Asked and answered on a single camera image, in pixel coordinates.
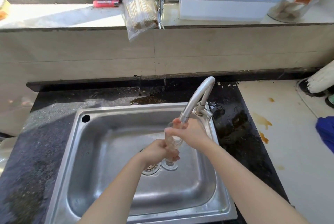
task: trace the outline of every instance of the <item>black hole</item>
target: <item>black hole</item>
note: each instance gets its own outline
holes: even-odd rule
[[[84,123],[89,122],[89,120],[90,120],[90,116],[89,116],[89,115],[84,115],[84,116],[82,117],[82,119],[81,119],[81,121],[83,121]]]

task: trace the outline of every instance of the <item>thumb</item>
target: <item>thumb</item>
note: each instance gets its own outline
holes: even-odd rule
[[[165,133],[182,138],[182,136],[185,133],[185,130],[168,127],[168,128],[165,128]]]

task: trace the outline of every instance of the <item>faucet spout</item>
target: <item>faucet spout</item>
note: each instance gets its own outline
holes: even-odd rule
[[[190,98],[187,106],[181,112],[179,119],[182,123],[188,122],[190,114],[194,109],[195,109],[195,114],[198,116],[202,116],[203,114],[205,114],[209,118],[212,116],[212,113],[210,111],[208,112],[204,108],[215,82],[216,80],[212,76],[206,78],[205,81],[202,82],[202,84],[198,87],[198,89],[194,92],[194,94]],[[201,99],[201,97],[202,100],[197,106],[197,103],[199,99]]]

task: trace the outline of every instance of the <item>granite countertop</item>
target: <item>granite countertop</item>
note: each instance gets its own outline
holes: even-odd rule
[[[187,102],[203,80],[40,92],[0,178],[0,223],[44,223],[77,109]],[[237,83],[216,82],[208,102],[220,146],[288,200]],[[223,223],[246,224],[239,211]]]

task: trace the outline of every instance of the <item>sink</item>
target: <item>sink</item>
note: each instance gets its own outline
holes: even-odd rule
[[[79,110],[45,223],[76,223],[132,156],[155,139],[164,138],[164,128],[186,104]],[[191,117],[198,119],[217,142],[212,119],[194,112]],[[237,218],[233,200],[210,161],[185,142],[179,151],[176,170],[158,164],[143,172],[128,224],[191,224]]]

